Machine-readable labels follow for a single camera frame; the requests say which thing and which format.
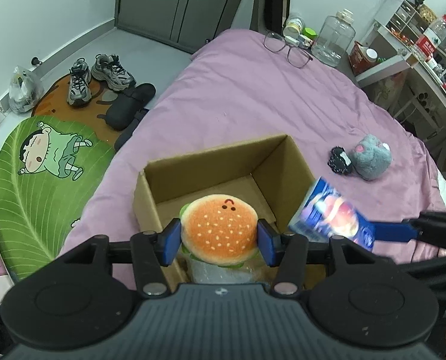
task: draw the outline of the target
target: cartoon black hair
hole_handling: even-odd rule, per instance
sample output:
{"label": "cartoon black hair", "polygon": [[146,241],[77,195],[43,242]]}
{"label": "cartoon black hair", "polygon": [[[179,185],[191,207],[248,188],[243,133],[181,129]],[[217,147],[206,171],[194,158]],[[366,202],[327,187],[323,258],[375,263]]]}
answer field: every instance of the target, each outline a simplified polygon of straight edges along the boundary
{"label": "cartoon black hair", "polygon": [[43,130],[36,130],[32,132],[28,137],[25,139],[25,141],[21,144],[21,148],[19,150],[19,158],[21,161],[23,161],[23,154],[25,150],[25,146],[29,145],[29,142],[31,141],[31,138],[33,138],[35,135],[42,134]]}

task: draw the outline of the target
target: gray plush toy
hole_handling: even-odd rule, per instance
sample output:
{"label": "gray plush toy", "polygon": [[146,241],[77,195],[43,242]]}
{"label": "gray plush toy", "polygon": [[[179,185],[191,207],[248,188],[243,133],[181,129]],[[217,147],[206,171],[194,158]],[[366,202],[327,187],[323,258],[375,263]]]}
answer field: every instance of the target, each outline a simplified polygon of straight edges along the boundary
{"label": "gray plush toy", "polygon": [[353,169],[365,180],[374,180],[381,176],[392,160],[389,146],[371,134],[366,135],[348,153],[348,157]]}

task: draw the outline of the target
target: gray door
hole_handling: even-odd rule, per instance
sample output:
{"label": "gray door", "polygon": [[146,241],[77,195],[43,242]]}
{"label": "gray door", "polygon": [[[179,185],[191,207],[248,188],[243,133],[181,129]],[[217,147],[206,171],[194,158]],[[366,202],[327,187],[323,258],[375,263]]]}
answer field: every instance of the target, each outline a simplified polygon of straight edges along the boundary
{"label": "gray door", "polygon": [[169,40],[178,0],[120,0],[118,27]]}
{"label": "gray door", "polygon": [[226,3],[227,0],[188,0],[178,43],[197,50],[207,39],[213,39]]}

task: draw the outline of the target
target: green leaf mat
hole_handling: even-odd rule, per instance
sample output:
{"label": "green leaf mat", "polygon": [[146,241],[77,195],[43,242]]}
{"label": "green leaf mat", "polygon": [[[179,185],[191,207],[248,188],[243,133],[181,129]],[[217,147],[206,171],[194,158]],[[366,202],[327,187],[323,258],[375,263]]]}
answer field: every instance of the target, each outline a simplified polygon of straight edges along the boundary
{"label": "green leaf mat", "polygon": [[58,255],[113,156],[78,122],[35,116],[12,131],[0,151],[0,252],[10,271],[25,278]]}

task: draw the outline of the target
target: brown mat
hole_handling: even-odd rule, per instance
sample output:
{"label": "brown mat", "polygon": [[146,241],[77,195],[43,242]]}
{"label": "brown mat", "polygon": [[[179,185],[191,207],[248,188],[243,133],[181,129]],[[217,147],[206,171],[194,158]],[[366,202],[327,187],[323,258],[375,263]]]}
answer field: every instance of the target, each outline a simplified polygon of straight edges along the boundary
{"label": "brown mat", "polygon": [[91,127],[96,136],[113,147],[121,131],[113,130],[101,117],[106,114],[117,94],[108,88],[106,81],[92,79],[89,88],[93,94],[91,102],[83,108],[71,107],[67,102],[70,75],[56,81],[33,108],[32,116],[55,116],[63,121],[76,121]]}

